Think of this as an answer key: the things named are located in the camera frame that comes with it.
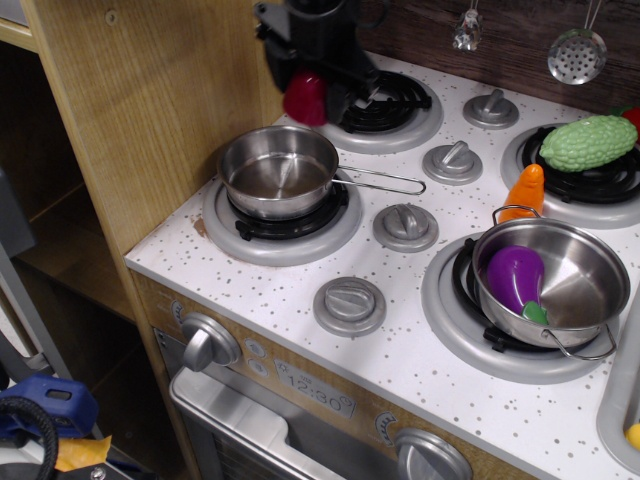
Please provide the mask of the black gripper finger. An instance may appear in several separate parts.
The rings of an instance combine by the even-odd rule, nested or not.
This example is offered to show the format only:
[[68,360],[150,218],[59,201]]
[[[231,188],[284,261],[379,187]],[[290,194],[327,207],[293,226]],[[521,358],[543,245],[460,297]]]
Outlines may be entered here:
[[356,85],[333,81],[328,84],[325,97],[327,122],[339,124],[347,109],[356,100]]
[[289,48],[266,47],[265,55],[275,86],[282,93],[285,93],[299,68],[298,51]]

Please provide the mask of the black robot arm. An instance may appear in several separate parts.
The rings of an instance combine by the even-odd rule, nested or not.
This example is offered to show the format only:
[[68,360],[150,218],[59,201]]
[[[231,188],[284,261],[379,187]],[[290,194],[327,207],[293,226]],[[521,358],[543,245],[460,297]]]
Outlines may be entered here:
[[384,22],[390,3],[365,21],[358,1],[259,2],[259,21],[267,65],[284,94],[284,112],[310,127],[338,124],[358,100],[377,92],[380,70],[357,37],[360,29]]

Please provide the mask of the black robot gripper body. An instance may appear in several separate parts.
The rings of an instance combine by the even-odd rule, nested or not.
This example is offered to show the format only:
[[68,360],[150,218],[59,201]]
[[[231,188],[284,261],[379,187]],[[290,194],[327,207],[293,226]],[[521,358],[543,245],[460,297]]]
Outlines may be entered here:
[[370,93],[379,70],[361,47],[358,1],[261,1],[254,5],[257,37],[266,47],[296,49],[299,68],[329,82],[353,83]]

